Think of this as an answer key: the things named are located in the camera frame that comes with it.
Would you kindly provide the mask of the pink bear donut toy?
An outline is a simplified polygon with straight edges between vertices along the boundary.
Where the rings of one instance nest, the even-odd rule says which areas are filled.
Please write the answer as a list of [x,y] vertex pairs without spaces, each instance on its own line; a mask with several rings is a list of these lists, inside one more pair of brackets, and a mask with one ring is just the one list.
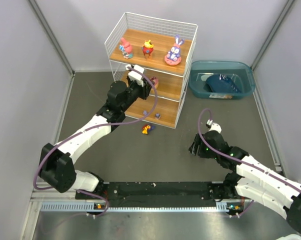
[[157,89],[159,86],[159,79],[155,76],[153,76],[150,81],[153,83],[154,87]]

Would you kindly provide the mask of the navy bird toy red hat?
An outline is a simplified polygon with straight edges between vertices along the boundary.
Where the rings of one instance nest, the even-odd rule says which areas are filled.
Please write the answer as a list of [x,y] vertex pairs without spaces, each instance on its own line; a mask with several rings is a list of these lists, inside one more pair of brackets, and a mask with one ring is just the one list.
[[142,127],[141,132],[142,132],[142,134],[144,134],[144,135],[149,135],[150,132],[153,131],[155,128],[156,128],[156,126],[153,125],[153,124],[150,124],[150,123],[149,123],[149,124],[145,124],[145,125]]

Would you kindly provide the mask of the yellow bear ice cream cone toy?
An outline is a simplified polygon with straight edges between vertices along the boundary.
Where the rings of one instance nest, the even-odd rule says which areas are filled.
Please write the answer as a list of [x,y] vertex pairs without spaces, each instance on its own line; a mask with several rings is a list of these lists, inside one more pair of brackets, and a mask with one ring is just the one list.
[[145,41],[142,46],[142,53],[144,57],[146,59],[150,58],[153,51],[154,51],[154,45],[152,44],[151,40]]

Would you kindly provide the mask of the purple bunny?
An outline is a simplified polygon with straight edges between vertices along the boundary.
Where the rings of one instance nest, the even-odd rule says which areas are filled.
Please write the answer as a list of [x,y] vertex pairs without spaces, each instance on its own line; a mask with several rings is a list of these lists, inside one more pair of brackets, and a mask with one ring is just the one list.
[[164,57],[165,63],[169,66],[177,66],[182,61],[181,45],[185,43],[185,40],[182,39],[179,35],[176,35],[174,38],[175,42],[173,46]]

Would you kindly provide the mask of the pink rabbit toy blue bow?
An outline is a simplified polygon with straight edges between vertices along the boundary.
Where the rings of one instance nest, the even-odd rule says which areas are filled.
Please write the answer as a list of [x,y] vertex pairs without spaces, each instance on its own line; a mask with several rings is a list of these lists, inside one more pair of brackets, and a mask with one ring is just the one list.
[[133,47],[124,37],[120,39],[118,49],[121,51],[125,59],[131,59],[133,57]]

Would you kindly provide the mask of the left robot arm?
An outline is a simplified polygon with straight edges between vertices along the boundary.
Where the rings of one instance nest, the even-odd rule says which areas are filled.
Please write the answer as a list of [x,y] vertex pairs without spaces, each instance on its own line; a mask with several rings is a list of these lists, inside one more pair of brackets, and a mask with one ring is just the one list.
[[74,164],[95,142],[124,125],[126,110],[138,99],[145,100],[155,86],[146,76],[136,80],[115,81],[110,85],[106,103],[93,118],[73,135],[52,145],[46,144],[40,155],[35,178],[41,178],[59,193],[68,190],[94,192],[102,180],[90,172],[76,170]]

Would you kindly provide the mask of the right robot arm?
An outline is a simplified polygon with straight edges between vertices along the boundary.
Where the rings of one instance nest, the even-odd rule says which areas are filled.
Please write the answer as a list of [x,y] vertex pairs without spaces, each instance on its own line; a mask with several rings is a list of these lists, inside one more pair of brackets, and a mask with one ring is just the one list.
[[216,130],[197,133],[188,150],[231,170],[224,180],[224,192],[230,197],[249,198],[269,208],[301,234],[301,183],[267,168],[245,150],[228,145]]

